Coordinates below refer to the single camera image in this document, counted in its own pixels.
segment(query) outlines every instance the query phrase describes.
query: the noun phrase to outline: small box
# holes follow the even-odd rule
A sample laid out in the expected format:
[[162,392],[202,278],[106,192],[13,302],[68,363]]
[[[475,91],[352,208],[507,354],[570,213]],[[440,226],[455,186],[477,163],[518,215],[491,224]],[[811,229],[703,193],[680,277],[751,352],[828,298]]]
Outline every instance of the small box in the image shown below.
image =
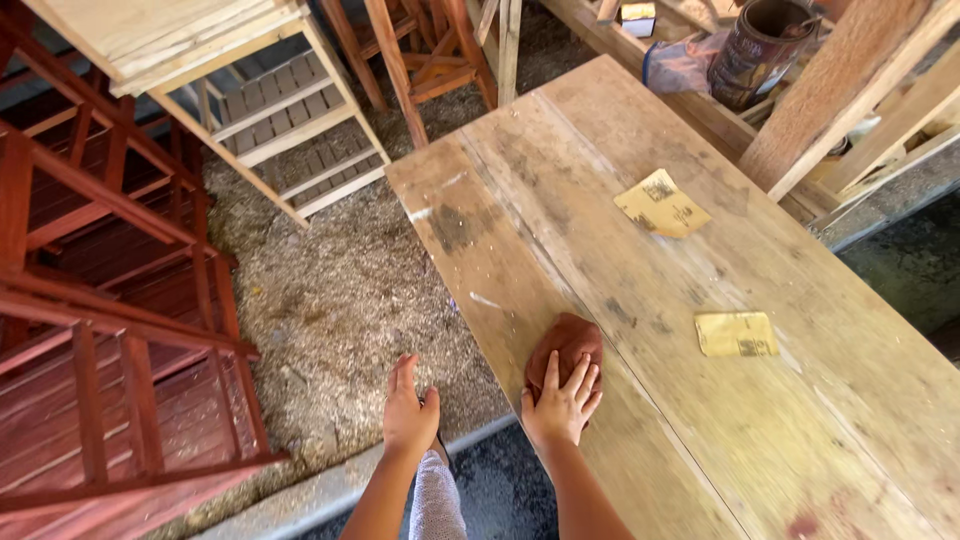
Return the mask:
[[633,37],[650,37],[654,34],[657,7],[653,2],[624,4],[620,6],[621,26]]

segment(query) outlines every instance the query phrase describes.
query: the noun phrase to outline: forearm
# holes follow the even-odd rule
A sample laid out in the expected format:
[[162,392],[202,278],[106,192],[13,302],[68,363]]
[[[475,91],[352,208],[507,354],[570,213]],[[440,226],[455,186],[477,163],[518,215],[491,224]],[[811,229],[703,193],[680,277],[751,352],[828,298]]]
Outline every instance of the forearm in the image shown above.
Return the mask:
[[350,514],[341,540],[395,540],[418,463],[415,456],[384,454]]
[[550,445],[540,460],[557,492],[562,540],[632,539],[572,442]]

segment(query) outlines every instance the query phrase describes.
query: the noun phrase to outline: paint can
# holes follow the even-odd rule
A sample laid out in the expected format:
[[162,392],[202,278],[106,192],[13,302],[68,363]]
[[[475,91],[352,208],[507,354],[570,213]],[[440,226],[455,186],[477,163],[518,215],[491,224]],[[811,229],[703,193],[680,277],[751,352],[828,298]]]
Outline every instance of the paint can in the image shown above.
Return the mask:
[[756,105],[817,36],[820,18],[797,0],[752,0],[710,64],[710,94],[728,109]]

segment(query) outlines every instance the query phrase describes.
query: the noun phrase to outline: right hand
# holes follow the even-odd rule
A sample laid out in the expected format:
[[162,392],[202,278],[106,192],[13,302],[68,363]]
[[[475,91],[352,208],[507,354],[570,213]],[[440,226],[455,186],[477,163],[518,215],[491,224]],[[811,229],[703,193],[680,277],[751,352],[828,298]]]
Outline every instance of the right hand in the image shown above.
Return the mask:
[[560,354],[550,353],[537,405],[534,406],[528,388],[524,387],[520,396],[520,420],[535,449],[543,452],[569,442],[580,445],[580,432],[603,397],[603,392],[590,393],[599,374],[599,366],[590,364],[590,355],[584,353],[570,379],[560,388]]

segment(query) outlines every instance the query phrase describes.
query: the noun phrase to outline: white patterned pants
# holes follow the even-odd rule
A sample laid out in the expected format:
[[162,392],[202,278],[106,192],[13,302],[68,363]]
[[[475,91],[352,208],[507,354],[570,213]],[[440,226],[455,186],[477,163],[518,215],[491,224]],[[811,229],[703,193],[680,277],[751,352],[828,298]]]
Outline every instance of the white patterned pants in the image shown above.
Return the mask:
[[434,450],[426,451],[417,468],[410,511],[410,540],[466,540],[460,494],[450,469]]

